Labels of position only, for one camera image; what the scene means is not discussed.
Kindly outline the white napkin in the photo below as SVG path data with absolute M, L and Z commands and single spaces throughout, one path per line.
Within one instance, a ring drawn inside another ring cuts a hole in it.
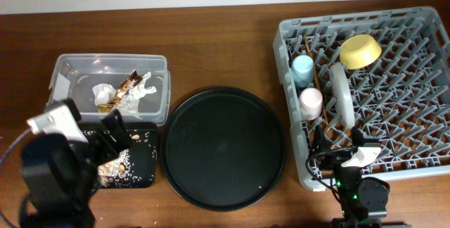
M 151 71 L 140 76 L 143 78 L 141 82 L 134 88 L 130 89 L 112 110 L 117 109 L 122 115 L 133 114 L 135 117 L 138 117 L 137 113 L 139 112 L 140 100 L 148 94 L 155 94 L 157 92 L 155 86 L 146 87 L 146 82 L 152 77 Z M 97 107 L 99 104 L 109 102 L 117 90 L 118 88 L 115 89 L 111 84 L 97 84 L 92 87 L 95 106 Z

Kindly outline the gold brown candy wrapper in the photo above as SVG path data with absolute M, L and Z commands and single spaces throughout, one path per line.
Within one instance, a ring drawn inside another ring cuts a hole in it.
M 110 112 L 122 100 L 127 92 L 138 85 L 142 79 L 143 78 L 137 74 L 136 70 L 134 70 L 132 74 L 130 74 L 130 76 L 128 76 L 128 78 L 121 83 L 115 95 L 109 100 L 109 102 L 97 105 L 99 111 L 101 113 Z

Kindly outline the grey round plate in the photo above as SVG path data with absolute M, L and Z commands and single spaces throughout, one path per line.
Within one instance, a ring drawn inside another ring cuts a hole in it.
M 330 79 L 340 122 L 345 129 L 351 129 L 355 125 L 354 107 L 349 83 L 341 63 L 335 63 L 330 67 Z

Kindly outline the pink plastic cup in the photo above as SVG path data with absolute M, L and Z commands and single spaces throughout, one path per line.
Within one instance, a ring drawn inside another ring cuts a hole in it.
M 313 87 L 304 89 L 300 94 L 298 101 L 300 112 L 305 120 L 315 120 L 320 116 L 323 105 L 323 96 L 318 89 Z

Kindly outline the blue plastic cup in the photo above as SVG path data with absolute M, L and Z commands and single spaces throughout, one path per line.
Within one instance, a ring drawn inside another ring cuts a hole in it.
M 291 65 L 295 86 L 306 88 L 314 79 L 313 60 L 308 55 L 297 56 Z

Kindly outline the yellow bowl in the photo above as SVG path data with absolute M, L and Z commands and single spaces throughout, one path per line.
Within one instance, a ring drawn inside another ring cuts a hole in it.
M 364 68 L 376 61 L 382 53 L 382 47 L 369 34 L 359 34 L 347 39 L 341 46 L 340 62 L 348 70 Z

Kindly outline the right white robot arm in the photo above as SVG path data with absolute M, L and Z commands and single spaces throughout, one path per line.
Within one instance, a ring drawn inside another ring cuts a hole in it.
M 305 167 L 313 179 L 331 190 L 340 204 L 342 217 L 334 218 L 332 227 L 382 227 L 390 186 L 381 179 L 361 175 L 361 170 L 377 159 L 382 144 L 374 137 L 364 136 L 357 127 L 351 128 L 351 139 L 351 146 L 332 149 L 322 128 L 317 126 Z M 311 171 L 312 160 L 319 162 L 321 170 L 333 172 L 328 183 Z

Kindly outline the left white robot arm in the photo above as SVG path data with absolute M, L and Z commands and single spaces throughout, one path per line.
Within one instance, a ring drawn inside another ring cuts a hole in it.
M 21 227 L 93 227 L 89 201 L 101 187 L 98 168 L 129 148 L 122 116 L 114 110 L 102 119 L 105 130 L 84 136 L 77 115 L 67 106 L 29 119 L 37 138 L 21 153 L 20 173 L 35 214 L 20 210 Z

